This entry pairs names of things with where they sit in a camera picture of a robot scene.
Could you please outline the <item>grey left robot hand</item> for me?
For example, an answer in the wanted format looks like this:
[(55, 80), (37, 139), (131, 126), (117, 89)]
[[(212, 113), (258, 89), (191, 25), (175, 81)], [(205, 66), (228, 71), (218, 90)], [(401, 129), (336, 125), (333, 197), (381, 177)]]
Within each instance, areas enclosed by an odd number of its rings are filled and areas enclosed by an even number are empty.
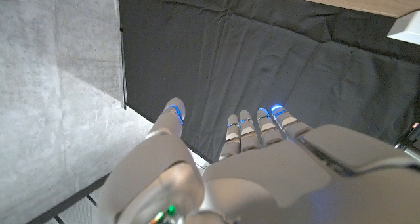
[(99, 223), (419, 222), (419, 160), (403, 150), (275, 105), (231, 115), (219, 160), (200, 171), (185, 112), (171, 99), (109, 174)]

